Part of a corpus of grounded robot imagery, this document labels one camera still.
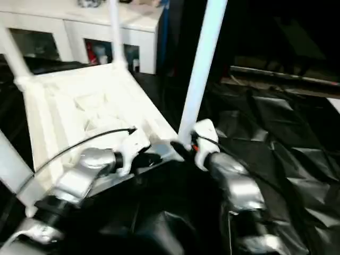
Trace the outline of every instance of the black fabric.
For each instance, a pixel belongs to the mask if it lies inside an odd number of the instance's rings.
[[[170,124],[178,126],[186,88],[167,86],[162,95],[162,88],[140,83]],[[340,118],[330,103],[247,87],[208,86],[199,119],[206,117],[213,120],[220,143],[250,173],[261,176],[255,179],[274,231],[290,253],[338,254]],[[18,146],[29,144],[28,134],[22,133],[25,139]],[[55,252],[228,254],[228,237],[221,234],[222,203],[207,173],[189,163],[167,164],[87,201]]]
[[[325,98],[226,88],[219,94],[220,142],[270,182],[256,179],[291,253],[338,254],[338,112]]]

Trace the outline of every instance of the wire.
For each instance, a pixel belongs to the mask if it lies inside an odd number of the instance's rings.
[[[231,77],[238,85],[240,85],[240,86],[245,86],[242,82],[240,82],[238,79],[236,79],[234,75],[231,74],[230,77]]]
[[[202,138],[202,139],[204,139],[204,140],[207,140],[207,141],[213,143],[213,144],[216,145],[220,150],[222,150],[224,153],[227,153],[227,154],[229,154],[230,156],[234,157],[241,165],[243,165],[244,167],[246,167],[247,169],[249,169],[248,166],[247,166],[247,164],[246,164],[243,160],[241,160],[241,159],[239,159],[238,157],[236,157],[233,153],[231,153],[230,151],[228,151],[223,145],[219,144],[218,142],[216,142],[216,141],[214,141],[214,140],[212,140],[212,139],[210,139],[210,138],[202,137],[202,136],[200,136],[200,135],[197,134],[197,133],[194,133],[194,135],[196,135],[196,136],[198,136],[198,137],[200,137],[200,138]],[[285,199],[285,196],[284,196],[283,192],[282,192],[278,187],[276,187],[275,185],[273,185],[272,183],[270,183],[269,181],[267,181],[265,178],[263,178],[261,175],[259,175],[259,174],[257,174],[257,173],[254,173],[254,172],[250,172],[250,171],[248,171],[248,173],[249,173],[251,176],[253,176],[253,177],[255,177],[255,178],[257,178],[257,179],[263,181],[264,183],[266,183],[268,186],[270,186],[273,190],[275,190],[278,194],[280,194],[280,195]]]
[[[52,161],[54,161],[56,158],[59,158],[60,156],[64,155],[66,152],[72,150],[73,148],[75,147],[78,147],[88,141],[91,141],[95,138],[98,138],[98,137],[102,137],[102,136],[105,136],[107,134],[112,134],[112,133],[117,133],[117,132],[129,132],[129,134],[132,134],[134,131],[136,130],[136,128],[130,128],[130,129],[115,129],[115,130],[110,130],[110,131],[106,131],[106,132],[103,132],[103,133],[100,133],[100,134],[96,134],[94,135],[93,137],[89,137],[89,138],[86,138],[74,145],[71,145],[65,149],[63,149],[62,151],[60,151],[58,154],[56,154],[54,157],[50,158],[49,160],[47,160],[46,162],[44,162],[37,170],[35,173],[33,173],[32,175],[30,175],[25,181],[22,182],[22,184],[20,185],[17,193],[13,193],[9,202],[7,203],[7,205],[5,206],[5,210],[4,212],[2,213],[1,215],[1,218],[0,218],[0,233],[4,230],[4,227],[5,227],[5,224],[6,224],[6,221],[10,215],[10,212],[16,202],[16,197],[19,196],[21,194],[21,192],[26,188],[26,186],[30,183],[30,181],[36,176],[38,175],[46,166],[48,166]]]

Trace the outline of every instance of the white chair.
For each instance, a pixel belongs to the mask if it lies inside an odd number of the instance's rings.
[[[227,0],[208,0],[207,3],[178,134],[179,140],[185,145],[190,144],[190,131],[198,116],[226,5]],[[74,121],[67,121],[72,120],[68,114],[61,114],[60,111],[52,113],[49,96],[55,90],[60,92],[61,96],[80,96],[80,93],[97,93],[97,87],[109,88],[109,95],[116,100],[115,110],[127,122],[143,129],[150,138],[177,139],[175,131],[127,71],[119,33],[116,0],[110,0],[110,10],[115,49],[113,63],[37,76],[29,72],[12,36],[0,24],[0,43],[3,44],[7,62],[15,75],[15,83],[24,94],[35,167],[61,149],[58,146],[60,136],[63,136],[66,143],[71,144],[74,134],[71,129],[77,129]],[[59,118],[61,126],[55,125],[56,118]],[[19,155],[13,152],[3,135],[0,135],[1,151],[8,152],[0,154],[0,179],[16,193],[20,184],[30,174],[30,170],[24,166]],[[21,170],[13,171],[12,168],[16,167]],[[45,187],[50,186],[62,174],[62,161],[56,160],[48,170],[41,178]],[[33,182],[32,186],[19,197],[26,206],[32,204],[32,198],[36,200],[41,194],[41,187],[37,182]]]
[[[112,48],[115,49],[112,63],[43,75],[30,73],[11,34],[0,25],[6,60],[15,75],[15,84],[24,95],[35,168],[60,150],[85,138],[83,116],[79,116],[82,114],[97,114],[96,118],[101,123],[98,128],[107,128],[100,125],[113,123],[108,118],[111,120],[114,115],[128,126],[143,129],[153,139],[177,138],[176,132],[126,68],[116,0],[110,1],[110,12]],[[98,110],[100,113],[91,108],[91,102],[98,97],[109,102],[109,107]],[[74,107],[79,101],[90,104],[82,113]],[[121,126],[109,127],[111,130],[115,128]],[[65,157],[55,160],[38,177],[45,188],[49,188],[63,173],[63,164],[67,160]]]

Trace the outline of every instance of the cabinet door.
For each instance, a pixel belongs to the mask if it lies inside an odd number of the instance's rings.
[[[110,26],[77,21],[65,21],[65,24],[74,58],[81,63],[90,63],[89,58],[92,58],[89,56],[92,55],[89,49],[90,43],[97,45],[99,41],[112,41]],[[140,72],[154,74],[156,72],[157,35],[152,32],[123,28],[121,35],[128,63],[131,65],[133,60],[138,59]]]
[[[0,12],[0,21],[24,56],[74,60],[63,20]]]

